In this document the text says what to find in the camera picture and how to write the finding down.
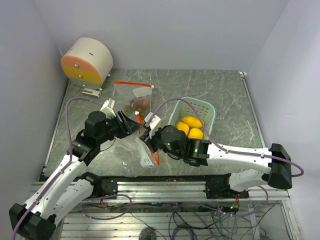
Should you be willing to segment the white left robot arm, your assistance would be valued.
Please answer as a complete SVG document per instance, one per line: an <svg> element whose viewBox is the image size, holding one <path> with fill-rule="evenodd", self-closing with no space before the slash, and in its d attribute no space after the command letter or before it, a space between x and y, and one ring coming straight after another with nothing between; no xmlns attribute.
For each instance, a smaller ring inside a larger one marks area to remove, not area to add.
<svg viewBox="0 0 320 240"><path fill-rule="evenodd" d="M53 174L24 204L10 208L13 234L27 240L50 239L58 223L78 203L101 195L101 177L84 171L101 152L101 145L130 136L140 127L122 111L112 117L102 111L91 112Z"/></svg>

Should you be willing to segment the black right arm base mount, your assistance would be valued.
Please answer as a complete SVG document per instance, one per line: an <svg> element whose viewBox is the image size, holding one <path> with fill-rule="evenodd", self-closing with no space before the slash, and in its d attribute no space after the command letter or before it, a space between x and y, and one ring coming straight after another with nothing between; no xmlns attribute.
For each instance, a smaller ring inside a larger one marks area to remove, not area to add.
<svg viewBox="0 0 320 240"><path fill-rule="evenodd" d="M240 199L249 198L248 190L235 191L228 184L221 181L206 181L203 192L207 199L235 199L237 196Z"/></svg>

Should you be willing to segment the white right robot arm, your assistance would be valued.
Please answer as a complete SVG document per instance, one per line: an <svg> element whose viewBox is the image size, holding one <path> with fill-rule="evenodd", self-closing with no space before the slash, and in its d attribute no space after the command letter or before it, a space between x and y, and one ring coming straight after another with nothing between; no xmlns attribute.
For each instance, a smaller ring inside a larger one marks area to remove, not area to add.
<svg viewBox="0 0 320 240"><path fill-rule="evenodd" d="M209 140L189 139L172 125L160 127L154 134L148 129L139 140L151 153L162 151L193 167L222 164L245 168L243 172L226 174L227 180L220 186L220 192L226 198L261 185L280 190L289 190L293 186L291 157L278 143L269 148L214 144Z"/></svg>

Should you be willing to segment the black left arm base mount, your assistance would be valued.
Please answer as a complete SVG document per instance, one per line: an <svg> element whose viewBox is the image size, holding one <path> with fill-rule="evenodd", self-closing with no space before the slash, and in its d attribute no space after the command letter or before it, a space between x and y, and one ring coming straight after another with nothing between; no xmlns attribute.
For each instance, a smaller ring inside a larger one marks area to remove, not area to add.
<svg viewBox="0 0 320 240"><path fill-rule="evenodd" d="M93 186L93 190L89 198L99 198L111 196L118 193L118 184L110 177L100 177L92 172L85 172L80 177L81 180L86 180Z"/></svg>

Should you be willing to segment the light blue fruit basket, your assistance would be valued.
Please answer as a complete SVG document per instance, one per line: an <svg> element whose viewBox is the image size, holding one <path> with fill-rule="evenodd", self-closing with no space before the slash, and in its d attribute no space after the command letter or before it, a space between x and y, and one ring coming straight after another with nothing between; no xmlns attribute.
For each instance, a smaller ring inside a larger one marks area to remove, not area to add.
<svg viewBox="0 0 320 240"><path fill-rule="evenodd" d="M168 124L183 130L190 138L196 137L199 139L202 136L204 140L209 140L203 126L206 127L209 134L212 133L217 116L216 107L205 100L192 96L183 96L182 99L185 99L196 109L198 116L188 104L178 100Z"/></svg>

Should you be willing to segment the bunch of brown longans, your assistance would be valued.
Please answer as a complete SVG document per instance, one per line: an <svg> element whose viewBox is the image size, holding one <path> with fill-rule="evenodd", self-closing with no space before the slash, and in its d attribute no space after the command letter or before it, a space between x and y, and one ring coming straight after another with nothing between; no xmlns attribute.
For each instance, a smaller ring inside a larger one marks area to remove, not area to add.
<svg viewBox="0 0 320 240"><path fill-rule="evenodd" d="M138 103L138 100L141 99L141 98L134 98L134 99L131 99L129 100L128 104L125 105L124 107L124 111L128 114L128 115L131 115L132 113L138 111L139 112L139 115L141 117L144 117L147 113L147 109L142 109L141 107L139 107L137 105Z"/></svg>

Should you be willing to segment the yellow mango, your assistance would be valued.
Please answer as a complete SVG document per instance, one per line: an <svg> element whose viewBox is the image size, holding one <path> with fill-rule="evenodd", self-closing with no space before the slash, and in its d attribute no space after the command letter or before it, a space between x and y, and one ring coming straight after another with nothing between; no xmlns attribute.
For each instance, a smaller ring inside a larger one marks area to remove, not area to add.
<svg viewBox="0 0 320 240"><path fill-rule="evenodd" d="M201 121L195 116L184 116L181 121L187 124L190 128L201 129L203 127Z"/></svg>

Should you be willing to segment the clear zip bag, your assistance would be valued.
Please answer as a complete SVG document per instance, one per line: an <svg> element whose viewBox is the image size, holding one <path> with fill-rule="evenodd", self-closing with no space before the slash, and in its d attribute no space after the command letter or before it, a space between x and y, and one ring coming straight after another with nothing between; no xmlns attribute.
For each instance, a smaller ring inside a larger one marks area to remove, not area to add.
<svg viewBox="0 0 320 240"><path fill-rule="evenodd" d="M116 111L123 111L130 118L139 116L144 119L151 109L154 85L128 81L114 81L113 85L113 99L115 100L114 109ZM145 116L140 116L138 111L135 111L130 115L125 112L125 105L129 103L129 100L135 98L148 98L150 100L150 106L147 108Z"/></svg>
<svg viewBox="0 0 320 240"><path fill-rule="evenodd" d="M112 143L102 145L99 156L107 166L109 175L138 177L160 166L159 154L153 153L140 139L144 132L140 128L130 136L115 138Z"/></svg>

